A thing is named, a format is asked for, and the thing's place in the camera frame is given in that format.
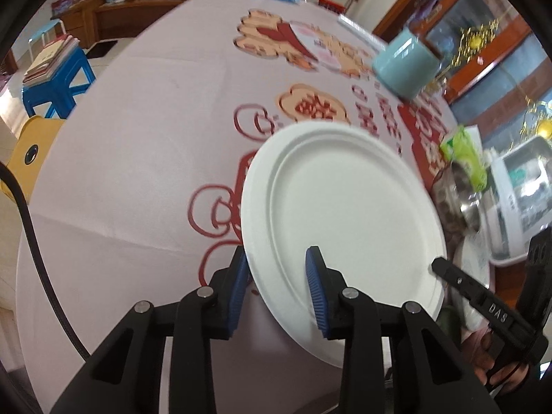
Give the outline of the person right hand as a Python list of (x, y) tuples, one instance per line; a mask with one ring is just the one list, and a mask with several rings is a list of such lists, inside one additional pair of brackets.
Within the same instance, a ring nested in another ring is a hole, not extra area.
[(503, 380), (502, 390), (510, 392), (527, 377), (529, 367), (527, 364), (508, 364), (488, 378), (487, 372), (495, 365), (495, 359), (489, 353), (491, 343), (492, 332), (488, 328), (481, 328), (463, 340), (461, 353), (483, 385), (490, 382), (492, 386), (498, 386)]

